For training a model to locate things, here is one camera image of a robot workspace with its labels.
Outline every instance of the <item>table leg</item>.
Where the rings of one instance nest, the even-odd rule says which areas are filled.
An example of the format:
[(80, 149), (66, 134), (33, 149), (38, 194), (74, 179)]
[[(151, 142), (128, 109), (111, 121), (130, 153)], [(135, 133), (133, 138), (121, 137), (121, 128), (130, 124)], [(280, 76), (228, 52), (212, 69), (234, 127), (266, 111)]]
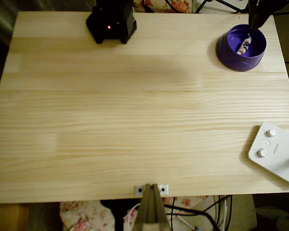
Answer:
[(26, 231), (28, 204), (0, 204), (0, 231)]

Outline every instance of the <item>white cable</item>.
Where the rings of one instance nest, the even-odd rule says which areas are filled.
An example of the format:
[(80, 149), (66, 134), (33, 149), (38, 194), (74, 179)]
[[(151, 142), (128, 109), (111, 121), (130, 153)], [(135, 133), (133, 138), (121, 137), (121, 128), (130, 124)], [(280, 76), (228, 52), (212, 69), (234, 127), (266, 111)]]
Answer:
[(225, 201), (225, 210), (224, 210), (224, 214), (223, 214), (223, 231), (225, 231), (225, 224), (226, 224), (226, 219), (227, 219), (227, 213), (228, 213), (228, 205), (227, 205), (227, 200)]
[(195, 227), (193, 227), (191, 224), (189, 224), (186, 220), (184, 220), (181, 216), (176, 215), (178, 217), (178, 219), (180, 219), (181, 221), (183, 221), (183, 223), (185, 225), (187, 225), (188, 227), (192, 228), (192, 230), (195, 230)]
[(129, 212), (129, 215), (127, 217), (127, 231), (130, 231), (130, 219), (131, 219), (131, 213), (132, 211), (137, 207), (139, 206), (140, 203), (138, 203), (137, 205), (135, 205), (133, 208), (131, 208), (130, 212)]

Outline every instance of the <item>floor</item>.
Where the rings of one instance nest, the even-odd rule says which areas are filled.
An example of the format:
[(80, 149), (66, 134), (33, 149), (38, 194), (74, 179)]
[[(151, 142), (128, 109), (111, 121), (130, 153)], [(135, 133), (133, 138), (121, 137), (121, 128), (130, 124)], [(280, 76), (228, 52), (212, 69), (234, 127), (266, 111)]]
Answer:
[[(248, 0), (226, 0), (228, 3), (235, 5), (238, 8), (245, 8)], [(196, 8), (201, 4), (202, 0), (196, 0), (194, 11)], [(281, 10), (281, 12), (288, 12), (289, 11), (289, 5)], [(217, 1), (208, 2), (206, 3), (205, 7), (200, 11), (200, 13), (232, 13), (233, 10), (229, 9), (228, 7), (225, 7), (224, 5), (220, 4)], [(280, 39), (281, 48), (284, 55), (284, 60), (287, 62), (286, 67), (288, 71), (289, 76), (289, 14), (288, 15), (281, 15), (281, 16), (275, 16), (276, 21), (276, 27)], [(0, 78), (4, 67), (5, 57), (7, 54), (8, 48), (0, 42)], [(234, 214), (236, 216), (233, 217), (233, 223), (231, 225), (231, 230), (242, 230), (239, 229), (239, 224), (247, 222), (248, 220), (242, 220), (244, 219), (242, 216), (240, 216), (240, 211), (246, 210), (248, 206), (248, 203), (246, 203), (246, 200), (250, 200), (250, 196), (246, 195), (245, 197), (236, 196), (236, 207), (234, 207)], [(262, 197), (260, 200), (262, 203), (265, 201), (266, 197)], [(54, 230), (60, 230), (61, 229), (61, 222), (60, 218), (58, 216), (58, 204), (57, 203), (43, 203), (43, 204), (32, 204), (30, 208), (30, 218), (29, 218), (29, 224), (28, 224), (28, 230), (39, 230), (39, 231), (54, 231)]]

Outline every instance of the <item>black device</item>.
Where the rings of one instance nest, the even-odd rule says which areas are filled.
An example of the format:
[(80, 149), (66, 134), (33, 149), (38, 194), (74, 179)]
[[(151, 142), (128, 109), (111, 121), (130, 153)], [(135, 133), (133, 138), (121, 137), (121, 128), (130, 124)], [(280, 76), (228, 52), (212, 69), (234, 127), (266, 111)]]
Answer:
[(137, 28), (133, 0), (97, 0), (86, 25), (96, 43), (107, 38), (120, 39), (126, 44)]
[(251, 30), (257, 30), (275, 11), (284, 8), (289, 0), (249, 0), (249, 25)]

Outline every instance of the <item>white button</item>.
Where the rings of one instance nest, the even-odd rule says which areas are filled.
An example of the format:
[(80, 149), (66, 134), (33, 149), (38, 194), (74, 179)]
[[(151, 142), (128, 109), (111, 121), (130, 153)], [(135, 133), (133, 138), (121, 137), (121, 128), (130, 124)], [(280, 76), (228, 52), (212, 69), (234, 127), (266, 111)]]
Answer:
[(257, 151), (257, 155), (258, 155), (260, 158), (264, 158), (264, 157), (266, 157), (266, 151), (261, 148), (261, 149), (259, 149), (259, 150)]
[(276, 132), (275, 130), (268, 130), (266, 134), (268, 137), (274, 137), (276, 135)]
[(263, 144), (263, 146), (264, 146), (265, 148), (268, 148), (268, 147), (270, 147), (270, 145), (271, 145), (271, 143), (270, 143), (268, 140), (264, 140), (264, 141), (262, 142), (262, 144)]

